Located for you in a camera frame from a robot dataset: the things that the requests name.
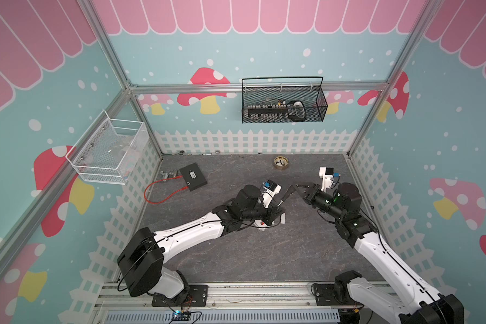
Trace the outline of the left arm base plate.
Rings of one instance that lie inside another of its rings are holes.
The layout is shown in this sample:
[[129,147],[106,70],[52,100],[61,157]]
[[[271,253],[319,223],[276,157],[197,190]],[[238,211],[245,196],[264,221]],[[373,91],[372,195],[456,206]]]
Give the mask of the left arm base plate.
[[209,286],[205,284],[186,286],[176,297],[167,298],[163,294],[153,294],[152,307],[205,307]]

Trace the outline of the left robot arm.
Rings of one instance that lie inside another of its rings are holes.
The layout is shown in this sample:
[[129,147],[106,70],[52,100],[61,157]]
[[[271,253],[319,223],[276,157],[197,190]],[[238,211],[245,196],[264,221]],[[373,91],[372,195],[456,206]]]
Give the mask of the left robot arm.
[[262,188],[246,185],[236,198],[197,220],[156,232],[147,227],[138,230],[117,258],[121,281],[129,295],[158,295],[175,303],[184,302],[190,294],[189,284],[180,271],[171,271],[164,264],[208,240],[246,228],[265,230],[278,225],[285,214],[275,200],[281,189],[271,180]]

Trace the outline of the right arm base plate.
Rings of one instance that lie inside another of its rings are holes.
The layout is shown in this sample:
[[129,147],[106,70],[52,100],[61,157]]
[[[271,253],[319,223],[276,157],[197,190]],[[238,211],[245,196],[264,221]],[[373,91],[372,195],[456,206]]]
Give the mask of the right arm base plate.
[[347,287],[340,282],[313,283],[310,290],[315,297],[317,306],[354,306],[358,309],[364,307],[350,297]]

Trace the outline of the white alarm device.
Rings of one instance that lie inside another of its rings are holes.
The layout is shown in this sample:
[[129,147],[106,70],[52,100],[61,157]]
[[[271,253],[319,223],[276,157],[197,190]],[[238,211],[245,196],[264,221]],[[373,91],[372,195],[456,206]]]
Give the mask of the white alarm device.
[[256,227],[258,227],[259,229],[265,229],[265,228],[267,228],[267,227],[268,227],[268,225],[267,225],[266,223],[264,223],[263,221],[261,221],[261,220],[256,220],[256,221],[254,222],[254,225],[255,225]]

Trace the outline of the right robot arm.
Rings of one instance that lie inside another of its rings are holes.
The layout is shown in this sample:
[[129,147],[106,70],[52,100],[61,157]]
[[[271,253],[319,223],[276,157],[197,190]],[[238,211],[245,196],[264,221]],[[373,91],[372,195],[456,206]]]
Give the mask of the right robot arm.
[[344,182],[329,194],[318,184],[301,182],[291,185],[283,197],[293,193],[331,216],[340,237],[364,256],[396,293],[392,296],[348,271],[335,282],[344,294],[388,323],[464,323],[464,306],[459,299],[442,294],[412,270],[375,224],[360,213],[363,197],[354,184]]

